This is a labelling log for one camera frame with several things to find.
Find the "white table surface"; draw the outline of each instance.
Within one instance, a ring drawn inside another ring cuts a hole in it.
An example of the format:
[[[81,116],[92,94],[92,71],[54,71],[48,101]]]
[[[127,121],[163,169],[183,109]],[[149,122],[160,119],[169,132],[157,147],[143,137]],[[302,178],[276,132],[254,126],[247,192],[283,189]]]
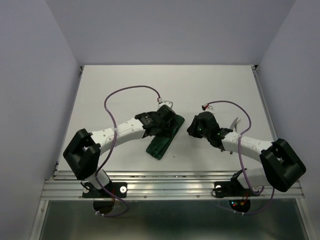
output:
[[[104,166],[106,171],[238,171],[238,154],[230,155],[212,147],[206,139],[188,135],[194,115],[201,105],[216,100],[229,100],[241,105],[252,119],[248,137],[272,141],[267,117],[252,73],[251,66],[235,65],[86,65],[83,70],[62,151],[74,134],[86,128],[88,132],[112,127],[104,109],[106,96],[115,90],[133,85],[156,88],[164,100],[173,101],[174,111],[185,122],[161,160],[146,153],[152,138],[133,140],[116,147]],[[136,114],[155,111],[157,95],[150,89],[138,88],[119,92],[111,97],[108,107],[121,124]],[[220,127],[229,128],[236,117],[241,119],[238,132],[248,126],[242,111],[227,103],[213,105]],[[58,171],[70,171],[59,157]],[[100,162],[107,154],[100,157]],[[261,164],[244,157],[248,169]]]

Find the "screw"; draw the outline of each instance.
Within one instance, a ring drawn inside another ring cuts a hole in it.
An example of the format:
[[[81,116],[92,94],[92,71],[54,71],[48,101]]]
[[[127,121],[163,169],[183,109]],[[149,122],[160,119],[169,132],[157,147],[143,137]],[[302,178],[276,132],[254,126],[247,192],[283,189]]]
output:
[[[120,193],[124,194],[127,191],[125,186],[120,187]]]

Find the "glass panel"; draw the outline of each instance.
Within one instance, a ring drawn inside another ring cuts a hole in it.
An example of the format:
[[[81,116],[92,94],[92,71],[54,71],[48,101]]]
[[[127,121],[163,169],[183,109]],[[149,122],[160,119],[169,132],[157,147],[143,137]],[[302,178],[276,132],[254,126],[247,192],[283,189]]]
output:
[[[251,201],[251,210],[266,204]],[[96,216],[91,201],[51,201],[42,240],[304,240],[294,199],[275,199],[263,212],[241,216],[218,201],[139,201],[115,218]],[[228,207],[228,201],[220,202]]]

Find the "black mounting bracket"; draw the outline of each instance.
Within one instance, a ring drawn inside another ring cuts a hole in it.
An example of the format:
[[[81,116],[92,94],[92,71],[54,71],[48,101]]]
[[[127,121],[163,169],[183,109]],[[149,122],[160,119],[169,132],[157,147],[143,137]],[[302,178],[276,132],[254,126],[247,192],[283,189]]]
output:
[[[222,199],[225,197],[243,197],[248,193],[249,197],[255,196],[250,189],[245,189],[238,182],[237,178],[242,173],[242,170],[235,173],[230,181],[215,181],[212,196]]]
[[[260,154],[268,182],[280,192],[288,189],[306,173],[306,167],[289,143],[279,138]]]
[[[88,192],[83,192],[82,197],[84,199],[109,199],[112,198],[108,193],[106,193],[103,189],[96,189],[90,182],[85,182],[84,187],[88,190]],[[110,182],[105,188],[116,195],[119,198],[127,197],[128,184],[126,182]]]

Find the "cable connector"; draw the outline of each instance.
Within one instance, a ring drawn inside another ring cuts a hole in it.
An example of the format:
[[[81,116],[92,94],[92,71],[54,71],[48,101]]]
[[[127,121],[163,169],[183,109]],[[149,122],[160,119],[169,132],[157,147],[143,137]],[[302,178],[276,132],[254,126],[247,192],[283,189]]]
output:
[[[203,110],[203,111],[206,110],[208,106],[209,106],[208,103],[203,104],[203,105],[201,106],[201,107],[202,107],[202,110]]]

